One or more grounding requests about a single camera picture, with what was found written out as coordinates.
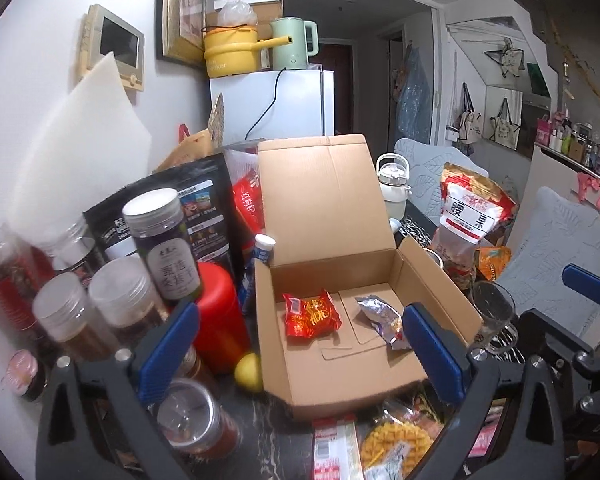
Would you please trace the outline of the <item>cashew bag red white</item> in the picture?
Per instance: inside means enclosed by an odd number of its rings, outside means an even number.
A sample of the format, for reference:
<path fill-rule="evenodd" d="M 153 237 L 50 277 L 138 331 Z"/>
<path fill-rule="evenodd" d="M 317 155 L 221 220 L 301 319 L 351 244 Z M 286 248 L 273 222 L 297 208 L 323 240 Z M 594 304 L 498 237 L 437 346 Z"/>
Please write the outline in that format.
<path fill-rule="evenodd" d="M 455 285 L 467 292 L 476 279 L 479 243 L 512 218 L 518 205 L 490 178 L 452 162 L 443 166 L 440 194 L 441 216 L 430 249 Z"/>

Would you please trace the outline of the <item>red white flat packet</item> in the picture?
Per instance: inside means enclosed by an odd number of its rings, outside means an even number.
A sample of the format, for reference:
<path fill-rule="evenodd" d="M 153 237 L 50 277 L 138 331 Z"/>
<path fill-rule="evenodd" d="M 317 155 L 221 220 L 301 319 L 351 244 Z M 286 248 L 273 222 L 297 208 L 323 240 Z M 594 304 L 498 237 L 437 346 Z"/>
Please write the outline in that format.
<path fill-rule="evenodd" d="M 313 480 L 363 480 L 354 415 L 313 423 Z"/>

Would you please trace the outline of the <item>clear-lid jar brown contents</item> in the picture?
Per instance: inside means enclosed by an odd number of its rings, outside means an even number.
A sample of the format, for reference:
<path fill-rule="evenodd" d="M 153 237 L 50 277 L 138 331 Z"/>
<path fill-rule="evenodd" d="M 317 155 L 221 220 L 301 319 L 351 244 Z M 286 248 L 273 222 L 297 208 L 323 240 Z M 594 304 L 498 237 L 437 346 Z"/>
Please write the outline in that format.
<path fill-rule="evenodd" d="M 33 314 L 47 335 L 77 361 L 107 359 L 120 346 L 76 274 L 59 274 L 46 283 L 33 301 Z"/>

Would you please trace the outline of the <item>yellow lemon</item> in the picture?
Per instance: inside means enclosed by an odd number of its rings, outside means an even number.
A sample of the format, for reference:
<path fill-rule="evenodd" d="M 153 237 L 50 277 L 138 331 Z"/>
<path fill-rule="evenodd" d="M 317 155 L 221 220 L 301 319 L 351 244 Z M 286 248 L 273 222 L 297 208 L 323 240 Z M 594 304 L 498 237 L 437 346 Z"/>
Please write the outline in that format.
<path fill-rule="evenodd" d="M 263 378 L 260 356 L 250 352 L 243 356 L 234 369 L 236 385 L 250 393 L 263 391 Z"/>

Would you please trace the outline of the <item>green electric kettle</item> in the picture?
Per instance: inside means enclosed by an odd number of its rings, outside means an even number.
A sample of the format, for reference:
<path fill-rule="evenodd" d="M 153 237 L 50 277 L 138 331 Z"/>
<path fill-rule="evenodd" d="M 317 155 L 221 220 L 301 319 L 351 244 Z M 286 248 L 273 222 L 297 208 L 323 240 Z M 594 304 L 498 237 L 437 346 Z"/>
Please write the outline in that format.
<path fill-rule="evenodd" d="M 290 39 L 289 44 L 273 48 L 274 70 L 307 70 L 310 57 L 320 50 L 317 24 L 302 18 L 276 18 L 271 27 L 275 38 Z"/>

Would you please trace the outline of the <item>wall intercom panel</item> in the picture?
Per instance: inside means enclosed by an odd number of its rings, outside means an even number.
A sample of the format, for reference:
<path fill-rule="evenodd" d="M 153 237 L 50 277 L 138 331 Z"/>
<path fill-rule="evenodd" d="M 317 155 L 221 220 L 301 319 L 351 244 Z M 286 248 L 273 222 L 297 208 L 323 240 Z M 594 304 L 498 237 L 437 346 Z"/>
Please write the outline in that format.
<path fill-rule="evenodd" d="M 100 4 L 92 4 L 82 25 L 76 76 L 82 79 L 108 54 L 116 61 L 122 86 L 143 91 L 144 34 Z"/>

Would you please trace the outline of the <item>silver snack packet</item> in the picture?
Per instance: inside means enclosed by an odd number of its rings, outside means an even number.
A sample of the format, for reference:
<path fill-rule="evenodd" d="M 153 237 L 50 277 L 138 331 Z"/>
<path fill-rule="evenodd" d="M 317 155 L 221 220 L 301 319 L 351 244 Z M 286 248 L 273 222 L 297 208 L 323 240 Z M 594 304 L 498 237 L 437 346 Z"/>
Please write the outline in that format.
<path fill-rule="evenodd" d="M 391 304 L 377 295 L 358 296 L 355 301 L 391 350 L 411 350 L 412 347 L 404 335 L 401 315 Z"/>

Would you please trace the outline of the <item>pink lid small jar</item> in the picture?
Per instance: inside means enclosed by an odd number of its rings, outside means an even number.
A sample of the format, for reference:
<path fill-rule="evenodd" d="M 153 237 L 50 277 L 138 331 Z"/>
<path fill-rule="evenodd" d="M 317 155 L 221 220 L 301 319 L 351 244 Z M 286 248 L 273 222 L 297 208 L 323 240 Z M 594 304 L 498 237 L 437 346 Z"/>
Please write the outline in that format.
<path fill-rule="evenodd" d="M 7 364 L 3 385 L 22 400 L 39 401 L 47 385 L 46 368 L 29 350 L 20 349 Z"/>

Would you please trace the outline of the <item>yellow pot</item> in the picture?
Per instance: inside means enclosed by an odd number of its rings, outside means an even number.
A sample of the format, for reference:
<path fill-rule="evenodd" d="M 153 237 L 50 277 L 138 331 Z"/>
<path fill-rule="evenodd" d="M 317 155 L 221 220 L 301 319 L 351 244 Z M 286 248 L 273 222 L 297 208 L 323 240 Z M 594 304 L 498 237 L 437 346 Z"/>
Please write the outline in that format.
<path fill-rule="evenodd" d="M 257 73 L 261 51 L 288 46 L 291 36 L 259 39 L 254 26 L 211 27 L 204 33 L 204 62 L 210 79 Z"/>

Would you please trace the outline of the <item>packaged yellow waffle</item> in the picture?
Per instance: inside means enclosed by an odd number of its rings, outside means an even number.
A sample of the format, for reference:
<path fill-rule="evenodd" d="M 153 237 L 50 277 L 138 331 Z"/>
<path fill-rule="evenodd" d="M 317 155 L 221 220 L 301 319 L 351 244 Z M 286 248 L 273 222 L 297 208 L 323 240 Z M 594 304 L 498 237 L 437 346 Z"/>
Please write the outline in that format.
<path fill-rule="evenodd" d="M 365 479 L 406 479 L 424 458 L 443 424 L 429 403 L 416 396 L 414 404 L 390 398 L 360 447 Z"/>

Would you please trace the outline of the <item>clear glass mug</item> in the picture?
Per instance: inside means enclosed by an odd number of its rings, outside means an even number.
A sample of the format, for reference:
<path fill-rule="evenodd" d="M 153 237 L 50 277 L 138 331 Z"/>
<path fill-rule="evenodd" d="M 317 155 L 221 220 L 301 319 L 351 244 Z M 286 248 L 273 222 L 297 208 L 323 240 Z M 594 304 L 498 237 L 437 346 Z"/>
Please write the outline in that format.
<path fill-rule="evenodd" d="M 474 346 L 492 356 L 504 356 L 513 350 L 518 332 L 513 326 L 515 301 L 512 295 L 498 283 L 481 281 L 472 286 L 469 299 L 481 318 Z"/>

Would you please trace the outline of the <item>red snack packet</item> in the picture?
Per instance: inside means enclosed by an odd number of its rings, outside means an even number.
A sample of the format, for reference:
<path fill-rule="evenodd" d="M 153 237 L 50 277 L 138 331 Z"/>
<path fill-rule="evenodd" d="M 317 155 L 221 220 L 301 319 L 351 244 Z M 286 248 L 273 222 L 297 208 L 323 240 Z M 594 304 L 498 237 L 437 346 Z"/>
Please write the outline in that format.
<path fill-rule="evenodd" d="M 340 329 L 340 315 L 326 289 L 309 299 L 300 299 L 289 294 L 285 294 L 283 298 L 285 333 L 288 337 L 314 339 Z"/>

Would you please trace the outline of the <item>red cylindrical canister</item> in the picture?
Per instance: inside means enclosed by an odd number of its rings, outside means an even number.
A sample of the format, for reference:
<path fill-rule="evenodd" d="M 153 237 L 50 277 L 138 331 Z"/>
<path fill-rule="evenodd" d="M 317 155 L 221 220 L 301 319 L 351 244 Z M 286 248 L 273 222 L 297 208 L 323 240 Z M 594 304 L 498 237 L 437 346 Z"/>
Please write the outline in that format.
<path fill-rule="evenodd" d="M 212 375 L 230 374 L 251 351 L 251 339 L 242 317 L 230 274 L 215 263 L 198 263 L 204 290 L 196 305 L 199 330 L 193 347 Z"/>

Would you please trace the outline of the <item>clear jar orange contents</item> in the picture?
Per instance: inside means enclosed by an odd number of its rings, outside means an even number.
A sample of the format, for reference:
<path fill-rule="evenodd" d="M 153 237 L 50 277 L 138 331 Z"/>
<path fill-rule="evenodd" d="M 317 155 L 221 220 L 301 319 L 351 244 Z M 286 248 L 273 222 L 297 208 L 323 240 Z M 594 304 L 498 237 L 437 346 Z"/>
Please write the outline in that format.
<path fill-rule="evenodd" d="M 208 388 L 193 379 L 174 379 L 151 414 L 166 440 L 180 453 L 218 460 L 232 454 L 240 443 L 234 419 Z"/>

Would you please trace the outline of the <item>black stand-up pouch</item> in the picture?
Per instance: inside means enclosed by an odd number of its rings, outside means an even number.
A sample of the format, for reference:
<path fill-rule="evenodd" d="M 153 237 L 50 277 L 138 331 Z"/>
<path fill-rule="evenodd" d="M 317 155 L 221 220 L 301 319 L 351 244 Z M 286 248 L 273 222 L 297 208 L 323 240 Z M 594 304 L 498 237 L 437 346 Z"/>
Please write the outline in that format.
<path fill-rule="evenodd" d="M 135 252 L 122 207 L 132 198 L 157 188 L 178 191 L 195 259 L 218 264 L 234 281 L 239 281 L 244 257 L 238 215 L 230 174 L 220 153 L 150 174 L 84 211 L 96 246 L 106 258 L 114 260 Z"/>

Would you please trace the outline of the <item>white refrigerator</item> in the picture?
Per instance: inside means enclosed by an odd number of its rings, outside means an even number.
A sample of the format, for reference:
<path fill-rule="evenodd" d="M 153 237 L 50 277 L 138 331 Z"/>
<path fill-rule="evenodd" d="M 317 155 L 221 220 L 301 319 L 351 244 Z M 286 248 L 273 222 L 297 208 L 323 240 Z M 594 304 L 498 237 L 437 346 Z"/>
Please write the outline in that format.
<path fill-rule="evenodd" d="M 223 97 L 223 143 L 332 136 L 335 84 L 331 70 L 269 70 L 209 81 Z"/>

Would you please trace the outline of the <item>white foam sheet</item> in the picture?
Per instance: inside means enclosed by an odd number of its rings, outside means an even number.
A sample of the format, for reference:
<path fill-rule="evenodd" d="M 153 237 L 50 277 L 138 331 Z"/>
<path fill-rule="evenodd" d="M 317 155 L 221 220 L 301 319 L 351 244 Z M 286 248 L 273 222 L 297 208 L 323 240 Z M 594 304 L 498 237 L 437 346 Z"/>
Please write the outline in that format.
<path fill-rule="evenodd" d="M 32 141 L 7 223 L 32 245 L 51 240 L 91 206 L 147 176 L 150 150 L 151 135 L 107 54 Z"/>

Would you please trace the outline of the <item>jar with red contents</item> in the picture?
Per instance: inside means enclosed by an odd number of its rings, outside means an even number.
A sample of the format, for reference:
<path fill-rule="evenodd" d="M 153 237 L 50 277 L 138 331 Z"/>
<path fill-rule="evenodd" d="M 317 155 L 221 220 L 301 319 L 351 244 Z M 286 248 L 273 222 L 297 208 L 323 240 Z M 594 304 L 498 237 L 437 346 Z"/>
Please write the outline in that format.
<path fill-rule="evenodd" d="M 14 234 L 0 226 L 0 308 L 19 333 L 40 339 L 44 330 L 33 314 L 38 282 Z"/>

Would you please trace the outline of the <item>clear-lid jar dark contents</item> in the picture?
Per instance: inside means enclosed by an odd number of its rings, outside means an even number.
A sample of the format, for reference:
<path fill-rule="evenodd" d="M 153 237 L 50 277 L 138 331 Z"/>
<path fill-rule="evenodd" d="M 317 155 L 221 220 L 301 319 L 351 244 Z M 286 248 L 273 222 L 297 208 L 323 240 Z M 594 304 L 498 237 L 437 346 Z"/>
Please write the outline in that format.
<path fill-rule="evenodd" d="M 117 340 L 127 347 L 135 347 L 169 316 L 138 255 L 106 263 L 94 274 L 87 291 Z"/>

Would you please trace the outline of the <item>open cardboard box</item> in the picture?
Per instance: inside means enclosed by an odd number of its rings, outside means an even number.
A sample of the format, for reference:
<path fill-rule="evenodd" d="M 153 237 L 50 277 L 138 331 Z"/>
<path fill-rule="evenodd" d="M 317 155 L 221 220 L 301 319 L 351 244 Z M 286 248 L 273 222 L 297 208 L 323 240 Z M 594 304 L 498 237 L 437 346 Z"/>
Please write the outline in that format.
<path fill-rule="evenodd" d="M 393 351 L 355 298 L 374 294 L 396 310 L 419 302 L 463 344 L 478 313 L 411 238 L 397 242 L 364 136 L 310 136 L 258 147 L 265 231 L 275 242 L 258 263 L 256 307 L 263 385 L 310 422 L 367 408 L 420 382 L 411 351 Z M 334 300 L 339 330 L 314 339 L 285 333 L 285 294 Z"/>

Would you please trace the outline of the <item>dark tea jar white label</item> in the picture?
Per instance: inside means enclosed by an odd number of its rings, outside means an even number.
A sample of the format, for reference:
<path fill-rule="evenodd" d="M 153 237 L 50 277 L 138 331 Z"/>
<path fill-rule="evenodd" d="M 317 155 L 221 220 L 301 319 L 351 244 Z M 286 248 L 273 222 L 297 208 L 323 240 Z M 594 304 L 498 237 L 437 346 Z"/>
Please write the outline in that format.
<path fill-rule="evenodd" d="M 166 304 L 195 300 L 202 281 L 175 188 L 157 188 L 129 200 L 123 219 Z"/>

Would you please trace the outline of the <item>framed picture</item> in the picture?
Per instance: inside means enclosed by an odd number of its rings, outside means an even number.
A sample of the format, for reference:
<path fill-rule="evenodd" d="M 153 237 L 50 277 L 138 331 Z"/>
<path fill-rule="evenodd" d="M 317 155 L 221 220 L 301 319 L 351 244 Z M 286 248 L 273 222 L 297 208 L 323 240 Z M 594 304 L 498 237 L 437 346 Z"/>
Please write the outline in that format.
<path fill-rule="evenodd" d="M 204 70 L 207 0 L 156 0 L 157 58 Z"/>

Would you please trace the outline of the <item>white small kettle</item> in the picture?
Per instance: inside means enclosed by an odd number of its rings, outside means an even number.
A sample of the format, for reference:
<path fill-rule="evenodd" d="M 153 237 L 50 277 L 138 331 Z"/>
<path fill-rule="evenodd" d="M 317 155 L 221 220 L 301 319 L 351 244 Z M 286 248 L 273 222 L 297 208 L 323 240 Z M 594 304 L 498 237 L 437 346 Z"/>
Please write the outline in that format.
<path fill-rule="evenodd" d="M 396 153 L 382 154 L 376 160 L 376 176 L 388 217 L 401 220 L 411 195 L 411 168 L 408 160 Z"/>

